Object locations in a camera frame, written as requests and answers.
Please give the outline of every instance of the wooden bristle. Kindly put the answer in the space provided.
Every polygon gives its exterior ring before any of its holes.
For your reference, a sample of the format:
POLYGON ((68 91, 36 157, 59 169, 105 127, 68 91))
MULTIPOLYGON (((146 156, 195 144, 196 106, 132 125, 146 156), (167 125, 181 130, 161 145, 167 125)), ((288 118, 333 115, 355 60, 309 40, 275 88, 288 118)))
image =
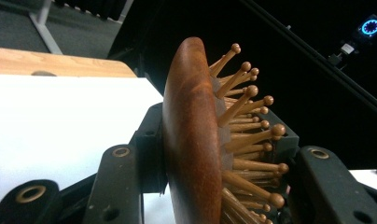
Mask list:
POLYGON ((230 121, 230 124, 237 124, 237 123, 253 123, 253 122, 259 122, 260 118, 258 117, 253 117, 251 119, 238 119, 235 117, 230 121))
POLYGON ((234 156, 239 156, 245 153, 251 152, 261 152, 261 151, 272 151, 273 147, 270 143, 258 144, 258 145, 250 145, 247 147, 241 147, 237 150, 233 151, 234 156))
POLYGON ((244 124, 231 124, 230 131, 232 133, 244 132, 247 130, 259 129, 259 128, 268 128, 270 127, 270 122, 267 120, 262 120, 261 122, 253 123, 244 123, 244 124))
POLYGON ((256 180, 256 179, 274 179, 282 177, 279 172, 272 171, 247 171, 247 170, 232 170, 235 174, 243 179, 256 180))
POLYGON ((229 75, 227 77, 219 77, 217 80, 220 83, 220 85, 226 84, 228 80, 230 80, 234 75, 229 75))
POLYGON ((231 133, 230 138, 231 138, 231 140, 241 139, 243 137, 247 137, 247 136, 250 136, 250 135, 252 135, 252 133, 231 133))
POLYGON ((235 102, 238 101, 238 99, 230 98, 230 97, 224 97, 223 99, 224 99, 225 103, 233 103, 233 104, 235 104, 235 102))
POLYGON ((249 114, 268 114, 269 111, 270 110, 267 106, 262 106, 260 108, 249 111, 249 114))
POLYGON ((245 114, 245 115, 235 116, 235 119, 251 119, 251 118, 253 118, 252 114, 245 114))
POLYGON ((254 110, 256 108, 260 108, 265 105, 272 105, 273 104, 273 97, 272 96, 265 96, 262 100, 258 100, 256 102, 253 102, 252 104, 247 104, 245 105, 239 112, 238 114, 247 114, 251 110, 254 110))
POLYGON ((239 90, 230 90, 226 92, 225 96, 232 96, 232 95, 238 95, 244 93, 244 89, 239 89, 239 90))
POLYGON ((250 211, 250 213, 252 213, 252 215, 258 220, 260 221, 262 224, 265 223, 265 221, 267 220, 267 217, 263 214, 257 214, 255 211, 250 211))
POLYGON ((249 201, 249 202, 256 202, 256 203, 267 203, 266 200, 261 199, 258 196, 254 195, 253 193, 250 193, 242 189, 230 187, 230 191, 235 195, 235 197, 240 202, 249 201))
POLYGON ((240 176, 231 171, 223 171, 222 180, 237 188, 253 193, 260 199, 266 200, 270 205, 275 206, 276 208, 281 208, 285 204, 285 200, 280 194, 270 193, 267 190, 262 189, 250 183, 249 181, 241 178, 240 176))
POLYGON ((251 180, 253 184, 261 187, 261 188, 279 188, 281 185, 279 179, 274 178, 274 179, 260 179, 260 180, 251 180))
POLYGON ((240 217, 244 219, 244 223, 258 223, 258 220, 253 217, 253 215, 247 210, 239 201, 235 198, 235 196, 226 188, 221 190, 222 202, 234 209, 240 217))
POLYGON ((235 55, 241 52, 241 48, 238 44, 233 44, 227 54, 220 59, 220 61, 212 67, 210 75, 211 77, 217 77, 224 65, 235 55))
POLYGON ((241 147, 247 147, 253 144, 256 144, 260 141, 266 139, 273 139, 277 140, 286 132, 285 126, 282 124, 274 125, 270 130, 261 132, 261 133, 253 133, 250 136, 242 137, 240 139, 230 141, 224 145, 225 149, 228 151, 236 151, 241 147))
POLYGON ((243 217, 240 213, 238 213, 235 209, 233 209, 231 206, 228 206, 225 203, 221 204, 222 210, 225 211, 226 214, 231 217, 231 219, 234 220, 232 223, 241 224, 241 223, 248 223, 249 220, 247 218, 243 217))
POLYGON ((262 152, 250 152, 241 154, 238 156, 234 156, 234 158, 241 159, 241 160, 248 160, 248 161, 260 161, 264 157, 262 152))
POLYGON ((246 81, 249 81, 249 80, 256 80, 257 79, 257 75, 258 75, 258 69, 257 68, 252 68, 252 70, 250 70, 250 72, 234 79, 234 82, 233 82, 233 86, 237 86, 241 83, 244 83, 246 81))
POLYGON ((240 70, 238 70, 234 75, 232 75, 232 77, 226 82, 224 83, 220 89, 218 89, 218 91, 216 92, 216 97, 218 99, 221 99, 223 98, 226 93, 231 90, 232 88, 234 88, 236 85, 235 85, 235 80, 236 79, 239 79, 241 76, 245 76, 246 74, 246 71, 248 71, 250 69, 250 63, 246 62, 246 63, 243 63, 241 65, 241 68, 240 70))
POLYGON ((267 205, 266 203, 265 204, 262 204, 262 203, 255 203, 255 202, 249 202, 249 201, 246 201, 246 202, 241 202, 241 204, 243 206, 245 206, 246 208, 251 208, 251 209, 261 209, 263 210, 264 212, 270 212, 271 211, 271 208, 269 205, 267 205))
POLYGON ((210 66, 209 66, 209 70, 215 69, 216 65, 217 65, 218 63, 220 63, 221 59, 223 59, 224 56, 226 56, 226 55, 222 55, 221 58, 220 58, 219 60, 217 60, 217 62, 215 62, 215 63, 213 63, 212 65, 210 65, 210 66))
MULTIPOLYGON (((247 105, 247 104, 252 104, 252 103, 253 103, 252 100, 248 100, 248 101, 246 101, 245 105, 247 105)), ((229 109, 230 107, 232 107, 234 104, 235 104, 235 103, 233 103, 233 102, 225 102, 225 105, 226 105, 226 108, 227 108, 227 109, 229 109)))
POLYGON ((222 208, 221 209, 221 223, 225 224, 239 224, 240 222, 237 218, 229 211, 229 209, 222 208))
POLYGON ((222 128, 229 124, 229 122, 235 117, 238 111, 244 106, 247 100, 258 94, 258 88, 256 86, 249 86, 243 96, 232 105, 226 112, 221 115, 217 120, 218 127, 222 128))
POLYGON ((234 159, 232 168, 236 170, 252 170, 252 171, 275 171, 285 174, 288 171, 288 166, 285 163, 273 164, 258 161, 245 161, 234 159))

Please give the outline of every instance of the screw hole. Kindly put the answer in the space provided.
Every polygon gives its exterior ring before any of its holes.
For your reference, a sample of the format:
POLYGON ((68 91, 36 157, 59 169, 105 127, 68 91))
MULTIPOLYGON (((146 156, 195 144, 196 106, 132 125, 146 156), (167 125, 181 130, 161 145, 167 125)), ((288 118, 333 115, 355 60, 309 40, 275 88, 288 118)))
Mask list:
POLYGON ((362 223, 372 223, 371 217, 369 217, 367 214, 363 212, 355 211, 354 216, 357 220, 361 221, 362 223))
POLYGON ((125 157, 130 154, 130 149, 127 147, 119 147, 113 150, 114 157, 125 157))
POLYGON ((16 201, 17 203, 29 203, 40 198, 44 192, 46 192, 46 187, 44 186, 30 186, 18 192, 16 201))
POLYGON ((118 209, 107 209, 104 211, 104 221, 113 221, 119 216, 118 209))
POLYGON ((318 159, 328 159, 329 155, 328 153, 324 152, 323 150, 320 149, 311 149, 310 152, 317 157, 318 159))

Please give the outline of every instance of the white surface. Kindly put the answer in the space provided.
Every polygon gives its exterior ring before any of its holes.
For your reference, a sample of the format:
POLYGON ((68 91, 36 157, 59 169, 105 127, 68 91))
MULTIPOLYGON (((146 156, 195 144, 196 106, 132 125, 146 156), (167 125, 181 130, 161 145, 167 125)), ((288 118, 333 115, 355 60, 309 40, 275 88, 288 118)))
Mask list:
POLYGON ((175 224, 171 192, 166 187, 165 194, 145 194, 145 224, 175 224))
MULTIPOLYGON (((64 189, 95 174, 104 151, 128 144, 160 102, 144 78, 0 76, 0 200, 29 180, 64 189)), ((145 209, 172 214, 170 196, 157 197, 145 209)))
POLYGON ((377 174, 374 170, 350 170, 352 176, 360 183, 377 189, 377 174))

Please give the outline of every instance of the wooden hairbrush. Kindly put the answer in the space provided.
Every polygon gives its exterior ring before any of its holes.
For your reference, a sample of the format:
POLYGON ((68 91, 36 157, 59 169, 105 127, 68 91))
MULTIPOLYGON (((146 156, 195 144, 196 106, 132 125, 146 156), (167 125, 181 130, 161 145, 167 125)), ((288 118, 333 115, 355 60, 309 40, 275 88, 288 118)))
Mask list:
POLYGON ((162 112, 166 169, 176 223, 271 223, 260 209, 281 208, 283 197, 264 187, 278 185, 287 165, 261 161, 285 127, 269 127, 256 114, 267 113, 271 96, 253 101, 258 69, 243 63, 236 74, 217 78, 241 51, 237 44, 208 65, 200 38, 182 42, 168 74, 162 112))

